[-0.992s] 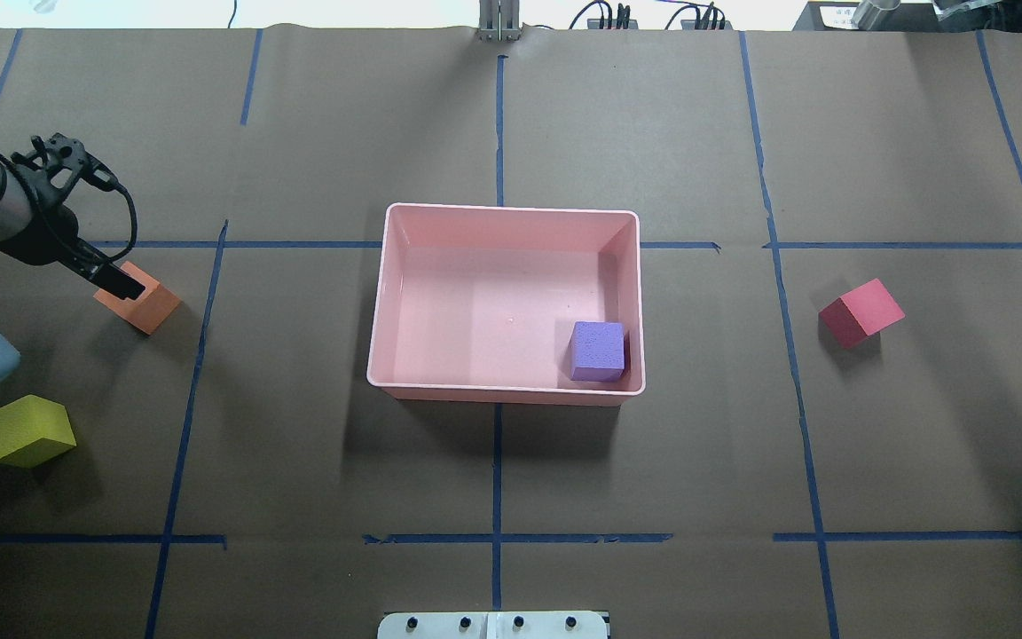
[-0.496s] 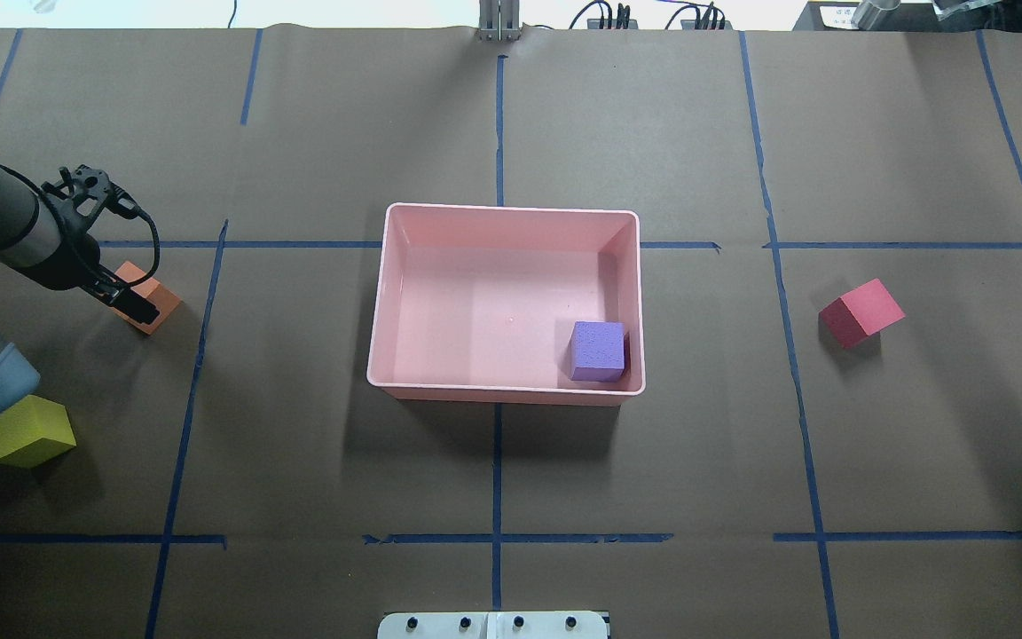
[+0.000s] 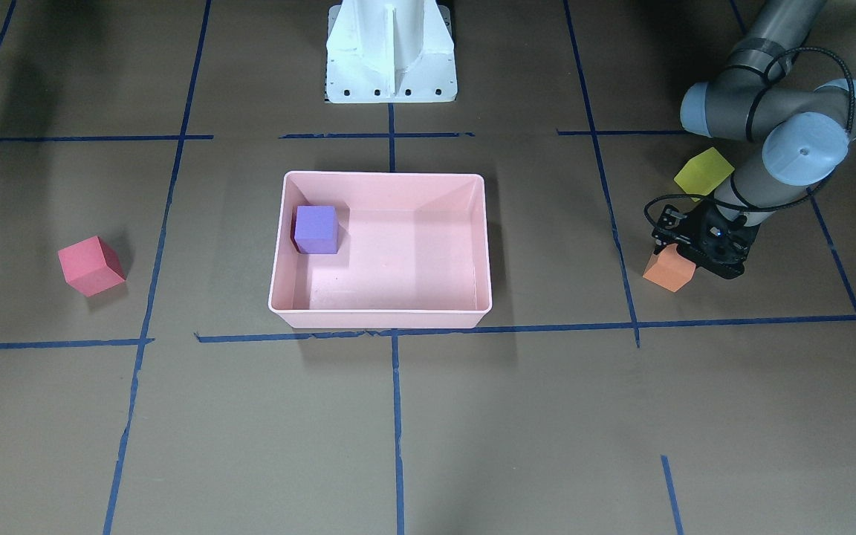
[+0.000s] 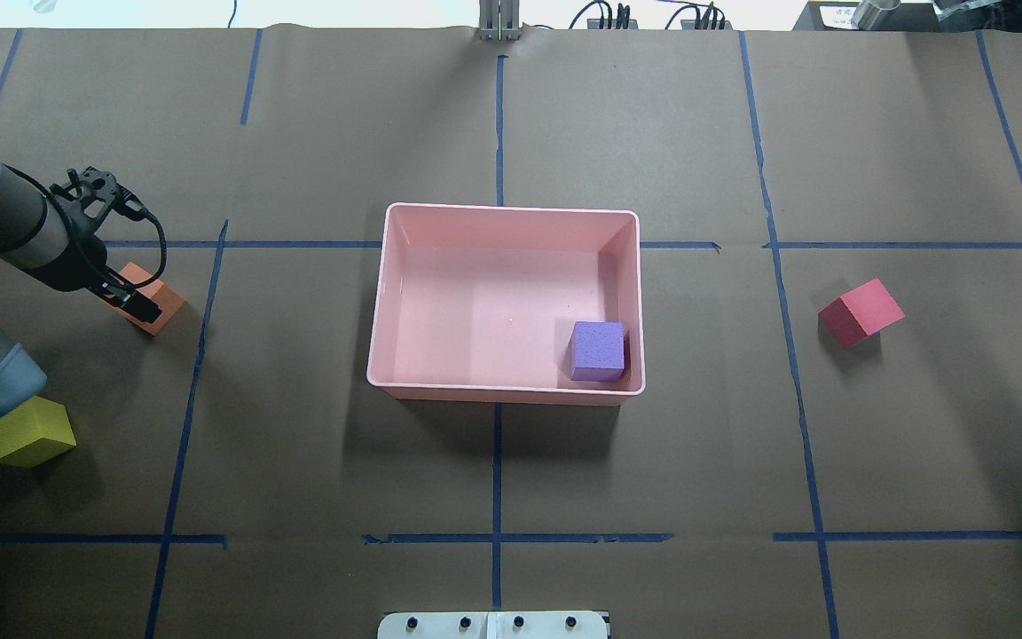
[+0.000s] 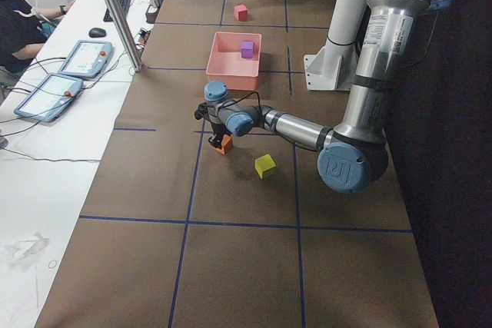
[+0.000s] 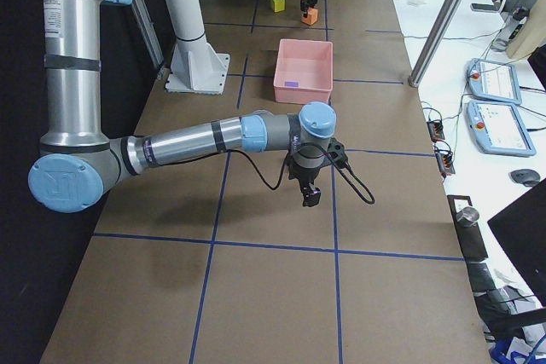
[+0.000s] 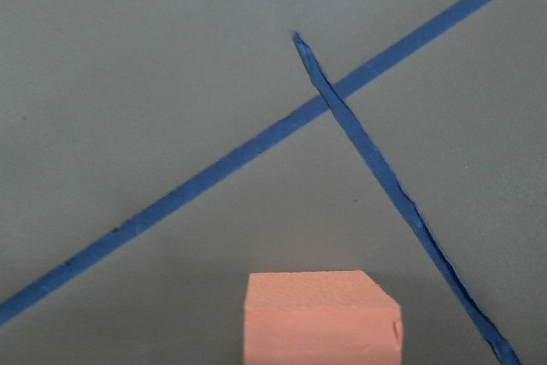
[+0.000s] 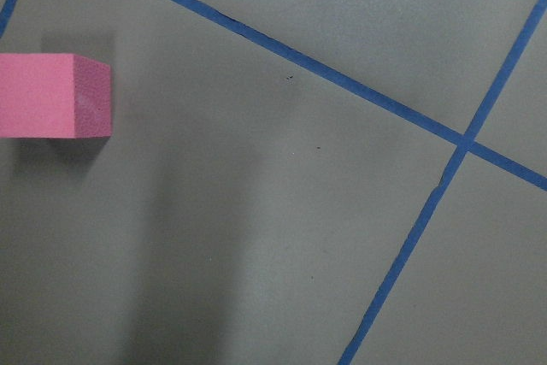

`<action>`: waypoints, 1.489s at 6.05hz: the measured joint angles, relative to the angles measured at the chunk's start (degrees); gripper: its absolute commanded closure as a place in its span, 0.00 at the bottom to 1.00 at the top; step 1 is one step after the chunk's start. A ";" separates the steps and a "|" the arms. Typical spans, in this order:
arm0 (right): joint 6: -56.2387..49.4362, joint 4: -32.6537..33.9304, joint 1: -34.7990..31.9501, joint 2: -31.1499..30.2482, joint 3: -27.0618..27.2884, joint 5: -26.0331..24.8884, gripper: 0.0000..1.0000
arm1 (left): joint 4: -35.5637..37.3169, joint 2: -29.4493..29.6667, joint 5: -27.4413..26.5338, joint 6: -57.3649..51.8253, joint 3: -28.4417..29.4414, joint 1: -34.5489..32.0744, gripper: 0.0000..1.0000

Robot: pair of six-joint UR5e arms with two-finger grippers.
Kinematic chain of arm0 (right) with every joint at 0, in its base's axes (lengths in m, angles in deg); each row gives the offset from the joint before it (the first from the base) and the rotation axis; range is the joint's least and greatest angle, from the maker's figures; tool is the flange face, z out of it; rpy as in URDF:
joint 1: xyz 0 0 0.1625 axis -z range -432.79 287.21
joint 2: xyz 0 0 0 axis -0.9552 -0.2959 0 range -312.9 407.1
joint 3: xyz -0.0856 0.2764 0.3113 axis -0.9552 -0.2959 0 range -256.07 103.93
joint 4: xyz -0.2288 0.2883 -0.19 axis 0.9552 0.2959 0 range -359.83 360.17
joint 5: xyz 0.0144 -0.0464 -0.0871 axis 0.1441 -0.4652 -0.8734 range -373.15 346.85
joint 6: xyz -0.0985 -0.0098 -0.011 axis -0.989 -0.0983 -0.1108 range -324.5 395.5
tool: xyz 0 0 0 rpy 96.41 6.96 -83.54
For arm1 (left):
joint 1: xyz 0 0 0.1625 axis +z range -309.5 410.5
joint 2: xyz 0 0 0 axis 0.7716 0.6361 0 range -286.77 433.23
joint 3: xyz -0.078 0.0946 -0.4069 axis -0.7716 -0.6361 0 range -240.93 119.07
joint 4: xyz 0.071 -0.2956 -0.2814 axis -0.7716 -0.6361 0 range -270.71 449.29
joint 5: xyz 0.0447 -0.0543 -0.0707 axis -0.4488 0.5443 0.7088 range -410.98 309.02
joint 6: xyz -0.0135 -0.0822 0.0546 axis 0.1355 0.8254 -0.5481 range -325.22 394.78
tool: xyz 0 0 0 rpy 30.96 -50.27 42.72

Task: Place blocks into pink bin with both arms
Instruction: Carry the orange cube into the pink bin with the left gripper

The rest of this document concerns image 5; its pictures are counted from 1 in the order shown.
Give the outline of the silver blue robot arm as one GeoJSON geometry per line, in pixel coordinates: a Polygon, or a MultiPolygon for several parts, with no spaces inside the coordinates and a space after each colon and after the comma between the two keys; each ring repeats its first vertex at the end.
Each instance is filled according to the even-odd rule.
{"type": "Polygon", "coordinates": [[[224,81],[205,85],[194,116],[209,122],[210,144],[259,127],[318,154],[317,170],[332,190],[350,194],[386,170],[384,126],[395,76],[417,17],[447,8],[451,0],[336,0],[327,40],[304,59],[310,90],[349,90],[340,124],[329,128],[264,104],[243,106],[224,81]]]}

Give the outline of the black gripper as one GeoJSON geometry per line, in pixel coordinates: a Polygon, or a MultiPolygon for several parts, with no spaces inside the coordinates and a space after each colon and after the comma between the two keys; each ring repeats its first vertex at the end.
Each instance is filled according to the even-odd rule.
{"type": "Polygon", "coordinates": [[[222,149],[222,141],[224,140],[224,135],[228,133],[228,130],[224,123],[212,114],[209,115],[209,121],[211,123],[212,131],[214,132],[213,137],[209,137],[208,143],[214,149],[222,149]]]}

